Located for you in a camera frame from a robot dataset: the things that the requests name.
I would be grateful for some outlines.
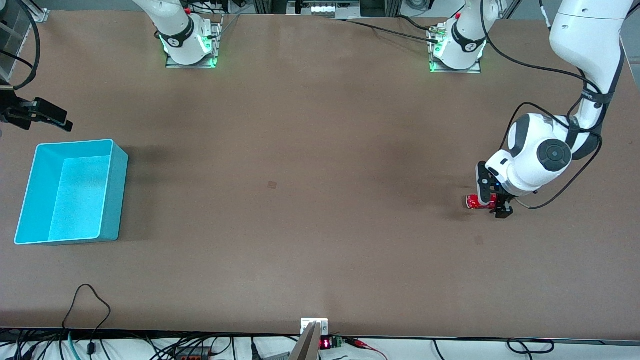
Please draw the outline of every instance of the metal frame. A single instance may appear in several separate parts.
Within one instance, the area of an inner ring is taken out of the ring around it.
[[[518,9],[518,7],[520,6],[521,3],[522,3],[522,0],[513,0],[511,5],[509,5],[509,7],[506,8],[506,10],[501,12],[500,18],[501,19],[510,19],[513,16],[513,13],[516,12],[516,10]]]
[[[51,10],[49,9],[38,9],[30,0],[22,0],[22,2],[29,8],[31,11],[31,15],[33,16],[33,20],[36,22],[47,22],[49,19],[49,13]]]
[[[320,339],[323,328],[326,331],[329,331],[329,328],[327,325],[323,325],[322,320],[326,321],[326,319],[309,320],[309,323],[303,327],[304,331],[300,335],[296,347],[291,351],[289,360],[318,360],[320,358]]]

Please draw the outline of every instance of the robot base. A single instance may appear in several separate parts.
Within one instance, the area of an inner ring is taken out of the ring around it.
[[[427,31],[426,32],[427,38],[442,41],[442,34],[443,34],[442,31],[444,30],[442,29],[442,27],[444,27],[444,24],[438,24],[438,27],[434,29],[436,30],[435,33],[432,33],[431,31]],[[482,73],[482,68],[480,67],[480,58],[482,56],[479,56],[478,59],[476,60],[476,63],[473,64],[473,66],[471,66],[470,68],[463,69],[463,70],[456,70],[444,65],[442,60],[438,59],[436,56],[433,56],[433,53],[440,51],[440,46],[441,46],[440,44],[432,44],[431,42],[428,44],[430,72],[457,72],[460,74]]]
[[[211,30],[205,31],[205,35],[211,36],[212,38],[210,40],[204,38],[202,45],[205,47],[210,47],[212,51],[209,54],[206,54],[202,58],[202,60],[191,65],[181,65],[171,59],[171,57],[167,54],[164,67],[166,67],[167,69],[215,69],[218,65],[218,54],[220,53],[221,32],[222,24],[220,24],[219,22],[212,22]]]
[[[434,44],[429,44],[429,71],[430,72],[457,72],[460,74],[480,74],[482,73],[482,69],[480,68],[480,60],[477,60],[476,63],[471,66],[469,69],[464,70],[456,70],[452,69],[442,63],[442,61],[435,56],[433,56],[433,47]]]

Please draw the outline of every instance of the metal bracket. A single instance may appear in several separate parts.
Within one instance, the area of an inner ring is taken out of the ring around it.
[[[309,323],[319,322],[322,330],[322,335],[329,335],[329,319],[325,318],[301,318],[300,319],[300,334],[305,332],[305,329]]]
[[[329,321],[320,318],[300,319],[301,334],[289,360],[318,360],[320,339],[329,332]]]
[[[37,6],[35,6],[31,1],[28,1],[28,0],[22,0],[22,2],[29,8],[31,12],[31,16],[33,16],[33,20],[35,20],[35,22],[47,22],[47,19],[49,19],[49,13],[51,13],[51,10],[40,9]]]
[[[215,69],[218,66],[218,54],[220,53],[220,38],[222,37],[222,23],[208,21],[211,26],[205,27],[205,33],[202,36],[202,45],[210,47],[212,50],[209,54],[205,55],[202,60],[191,65],[181,65],[175,62],[167,54],[166,63],[164,67],[167,69]]]

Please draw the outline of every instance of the black clamp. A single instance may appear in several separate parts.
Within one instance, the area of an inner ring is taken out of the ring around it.
[[[608,94],[598,94],[589,90],[588,88],[583,88],[580,97],[591,102],[595,102],[595,108],[599,109],[602,107],[602,105],[609,104],[611,100],[613,100],[613,94],[613,92],[610,92]]]
[[[569,145],[570,149],[572,149],[575,145],[575,141],[578,139],[578,134],[580,133],[581,128],[576,117],[569,116],[567,121],[569,122],[569,131],[566,134],[566,140],[564,142]]]
[[[158,32],[165,43],[167,43],[170,47],[182,47],[184,41],[187,40],[193,34],[193,30],[195,25],[193,24],[193,19],[188,17],[189,24],[184,28],[179,34],[176,35],[165,35],[161,32]]]
[[[482,38],[480,40],[470,40],[462,36],[462,34],[458,31],[458,22],[455,22],[451,27],[451,33],[453,34],[453,40],[455,40],[460,47],[462,47],[462,51],[465,53],[473,53],[480,45],[483,44],[486,38]]]
[[[484,203],[489,203],[492,199],[492,194],[495,194],[495,208],[489,212],[494,214],[495,218],[507,218],[513,214],[511,200],[515,199],[515,196],[508,193],[502,187],[495,178],[497,175],[498,172],[495,169],[491,167],[487,169],[485,161],[478,163],[478,198]]]

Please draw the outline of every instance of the red wire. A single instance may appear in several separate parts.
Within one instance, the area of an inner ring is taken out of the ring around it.
[[[372,347],[370,347],[369,345],[367,345],[367,349],[366,349],[366,350],[375,351],[375,352],[379,353],[380,355],[382,355],[382,356],[385,358],[385,360],[389,360],[389,359],[387,359],[387,356],[386,356],[385,354],[383,354],[383,353],[382,353],[382,351],[377,350],[377,349],[375,349],[375,348],[372,348]]]

